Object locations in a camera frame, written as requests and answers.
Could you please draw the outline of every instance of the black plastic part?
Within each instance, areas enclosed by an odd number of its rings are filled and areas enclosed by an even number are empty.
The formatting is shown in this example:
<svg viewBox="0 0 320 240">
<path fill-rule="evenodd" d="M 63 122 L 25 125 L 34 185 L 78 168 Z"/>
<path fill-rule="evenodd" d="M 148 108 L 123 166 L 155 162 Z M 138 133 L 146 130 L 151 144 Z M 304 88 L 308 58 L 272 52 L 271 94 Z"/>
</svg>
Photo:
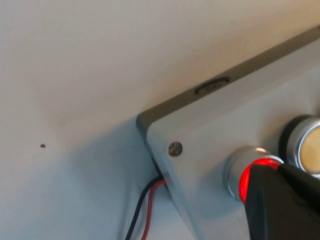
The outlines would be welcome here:
<svg viewBox="0 0 320 240">
<path fill-rule="evenodd" d="M 320 214 L 320 180 L 289 164 L 279 166 L 278 172 L 294 191 Z"/>
<path fill-rule="evenodd" d="M 301 123 L 302 121 L 312 117 L 312 115 L 300 115 L 292 119 L 283 129 L 280 139 L 279 139 L 279 146 L 278 152 L 279 157 L 287 162 L 287 146 L 290 135 L 292 134 L 293 130 Z"/>
<path fill-rule="evenodd" d="M 310 206 L 309 198 L 302 198 L 289 184 L 292 175 L 305 176 L 305 173 L 291 168 L 295 167 L 284 165 L 278 172 L 269 166 L 251 167 L 245 203 L 251 240 L 320 239 L 318 212 Z"/>
</svg>

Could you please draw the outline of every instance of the metal screw head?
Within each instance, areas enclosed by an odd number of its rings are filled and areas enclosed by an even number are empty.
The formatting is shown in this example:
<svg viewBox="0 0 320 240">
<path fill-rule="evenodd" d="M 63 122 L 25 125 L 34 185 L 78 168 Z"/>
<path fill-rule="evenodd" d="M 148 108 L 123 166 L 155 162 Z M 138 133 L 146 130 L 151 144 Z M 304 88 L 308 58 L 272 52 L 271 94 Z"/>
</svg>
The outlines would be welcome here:
<svg viewBox="0 0 320 240">
<path fill-rule="evenodd" d="M 182 153 L 182 144 L 178 141 L 174 141 L 168 147 L 168 153 L 172 157 L 178 157 Z"/>
</svg>

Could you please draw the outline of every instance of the red illuminated button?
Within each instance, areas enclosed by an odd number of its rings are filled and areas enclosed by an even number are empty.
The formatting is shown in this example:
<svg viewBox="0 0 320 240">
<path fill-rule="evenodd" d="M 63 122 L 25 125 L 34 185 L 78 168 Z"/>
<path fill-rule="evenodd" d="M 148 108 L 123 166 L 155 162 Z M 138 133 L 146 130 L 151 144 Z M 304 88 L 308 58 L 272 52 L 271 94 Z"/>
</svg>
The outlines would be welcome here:
<svg viewBox="0 0 320 240">
<path fill-rule="evenodd" d="M 222 180 L 226 191 L 235 199 L 245 203 L 249 184 L 250 167 L 253 164 L 277 168 L 284 161 L 265 149 L 244 146 L 234 151 L 224 165 Z"/>
<path fill-rule="evenodd" d="M 247 199 L 249 179 L 250 179 L 250 168 L 252 165 L 265 165 L 265 166 L 272 167 L 274 169 L 278 169 L 280 164 L 281 162 L 273 158 L 260 158 L 253 161 L 249 166 L 247 166 L 243 171 L 239 181 L 239 196 L 241 201 L 245 203 Z"/>
</svg>

